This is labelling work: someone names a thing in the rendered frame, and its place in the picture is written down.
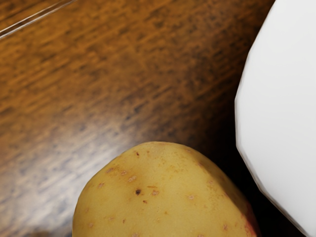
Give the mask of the yellow potato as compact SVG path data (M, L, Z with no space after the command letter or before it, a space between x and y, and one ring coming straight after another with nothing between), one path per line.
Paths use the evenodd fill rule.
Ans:
M148 142L85 185L72 237L261 237L247 199L210 159L184 145Z

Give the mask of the white plate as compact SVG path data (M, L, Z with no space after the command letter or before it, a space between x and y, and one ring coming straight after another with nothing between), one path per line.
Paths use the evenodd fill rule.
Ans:
M316 237L316 0L275 0L245 62L235 125L260 191Z

